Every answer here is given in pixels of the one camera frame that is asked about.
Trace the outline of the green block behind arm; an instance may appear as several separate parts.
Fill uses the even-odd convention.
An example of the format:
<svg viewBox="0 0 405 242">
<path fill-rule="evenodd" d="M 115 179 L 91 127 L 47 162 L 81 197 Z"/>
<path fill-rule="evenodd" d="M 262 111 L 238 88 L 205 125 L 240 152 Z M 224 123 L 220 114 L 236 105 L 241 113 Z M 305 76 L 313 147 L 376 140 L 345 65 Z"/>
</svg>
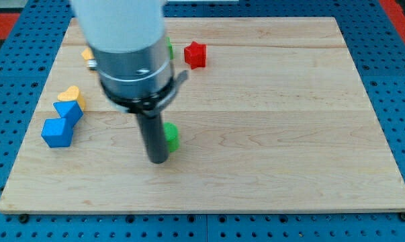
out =
<svg viewBox="0 0 405 242">
<path fill-rule="evenodd" d="M 171 60 L 173 60 L 174 59 L 173 45 L 172 45 L 171 40 L 170 40 L 170 38 L 168 36 L 166 37 L 166 41 L 167 41 L 167 48 L 168 48 L 168 51 L 169 51 L 169 57 L 170 57 Z"/>
</svg>

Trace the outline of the yellow block behind arm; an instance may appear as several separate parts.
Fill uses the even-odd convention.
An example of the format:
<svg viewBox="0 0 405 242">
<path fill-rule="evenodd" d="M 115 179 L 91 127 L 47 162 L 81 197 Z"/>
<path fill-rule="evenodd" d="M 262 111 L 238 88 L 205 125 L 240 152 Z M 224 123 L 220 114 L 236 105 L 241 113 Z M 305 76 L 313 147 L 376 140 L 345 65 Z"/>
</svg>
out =
<svg viewBox="0 0 405 242">
<path fill-rule="evenodd" d="M 81 53 L 81 56 L 85 61 L 93 60 L 95 58 L 89 47 L 84 49 L 84 51 Z"/>
</svg>

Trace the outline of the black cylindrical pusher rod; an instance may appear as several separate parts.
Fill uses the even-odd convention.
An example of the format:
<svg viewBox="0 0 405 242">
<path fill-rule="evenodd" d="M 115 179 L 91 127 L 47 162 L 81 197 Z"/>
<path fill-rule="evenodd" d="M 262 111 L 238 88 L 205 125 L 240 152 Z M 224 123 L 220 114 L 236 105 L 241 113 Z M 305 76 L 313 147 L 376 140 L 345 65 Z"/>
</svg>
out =
<svg viewBox="0 0 405 242">
<path fill-rule="evenodd" d="M 137 114 L 136 118 L 149 161 L 154 164 L 165 162 L 169 157 L 169 148 L 162 116 L 159 114 L 147 117 L 143 114 Z"/>
</svg>

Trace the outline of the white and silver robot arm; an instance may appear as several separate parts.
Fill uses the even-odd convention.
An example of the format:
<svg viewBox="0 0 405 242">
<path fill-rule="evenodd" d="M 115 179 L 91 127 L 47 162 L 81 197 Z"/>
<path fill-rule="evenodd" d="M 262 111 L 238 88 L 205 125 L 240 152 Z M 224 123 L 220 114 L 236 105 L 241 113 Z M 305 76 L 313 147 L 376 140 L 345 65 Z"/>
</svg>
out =
<svg viewBox="0 0 405 242">
<path fill-rule="evenodd" d="M 175 74 L 164 1 L 71 0 L 70 4 L 95 58 L 106 98 L 119 111 L 136 115 L 149 160 L 165 162 L 169 148 L 162 111 L 188 75 Z"/>
</svg>

